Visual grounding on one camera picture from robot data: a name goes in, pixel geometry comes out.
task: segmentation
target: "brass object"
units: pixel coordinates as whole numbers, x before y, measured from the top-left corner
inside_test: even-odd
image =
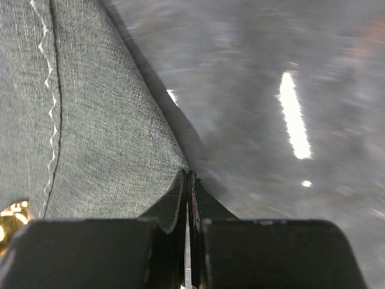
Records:
[[[17,202],[0,213],[0,256],[5,255],[12,236],[28,221],[28,201]]]

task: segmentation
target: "marbled surface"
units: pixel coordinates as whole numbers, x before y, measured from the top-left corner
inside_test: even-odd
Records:
[[[335,222],[385,288],[385,2],[103,1],[205,186]]]

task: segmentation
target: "denim fabric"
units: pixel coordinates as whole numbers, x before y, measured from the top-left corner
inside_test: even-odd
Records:
[[[92,0],[0,0],[0,210],[136,217],[187,163]]]

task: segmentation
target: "seam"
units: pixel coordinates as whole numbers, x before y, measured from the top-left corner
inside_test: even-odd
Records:
[[[54,137],[56,136],[56,133],[58,132],[58,130],[57,130],[57,127],[56,127],[56,124],[55,124],[52,112],[53,112],[53,110],[54,110],[54,108],[56,106],[57,99],[55,97],[54,92],[51,90],[51,87],[50,87],[49,82],[48,82],[49,78],[51,76],[51,73],[53,71],[53,68],[52,68],[51,62],[48,59],[47,54],[45,53],[45,50],[43,49],[43,42],[44,42],[44,40],[46,38],[46,35],[48,33],[48,28],[47,28],[46,22],[44,21],[43,17],[37,11],[35,0],[30,0],[29,4],[30,4],[30,6],[32,6],[32,9],[34,10],[35,14],[39,17],[39,19],[41,21],[41,24],[42,24],[42,27],[43,27],[43,38],[42,38],[42,40],[40,41],[40,43],[38,45],[38,49],[42,53],[42,55],[44,56],[44,58],[45,58],[45,60],[47,62],[48,76],[47,76],[47,78],[44,81],[44,85],[48,89],[48,91],[51,92],[51,95],[52,95],[52,106],[51,106],[51,109],[48,111],[48,116],[51,119],[52,126],[53,126],[53,133],[51,135],[51,138],[49,139],[49,144],[50,144],[51,150],[52,150],[52,158],[51,158],[51,160],[49,161],[49,163],[47,165],[47,171],[48,171],[49,177],[48,177],[47,184],[46,184],[46,186],[44,188],[45,200],[44,200],[44,203],[43,203],[43,208],[39,211],[39,217],[42,217],[43,213],[45,211],[45,207],[46,207],[46,205],[48,203],[48,193],[47,193],[47,190],[48,190],[48,188],[50,187],[50,185],[52,184],[52,181],[53,181],[52,180],[53,176],[51,177],[51,164],[56,159],[56,153],[55,153],[55,147],[54,147]]]

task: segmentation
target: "gray fabric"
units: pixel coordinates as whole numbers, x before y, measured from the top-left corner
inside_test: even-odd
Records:
[[[0,0],[0,33],[0,209],[135,217],[187,169],[99,5]]]

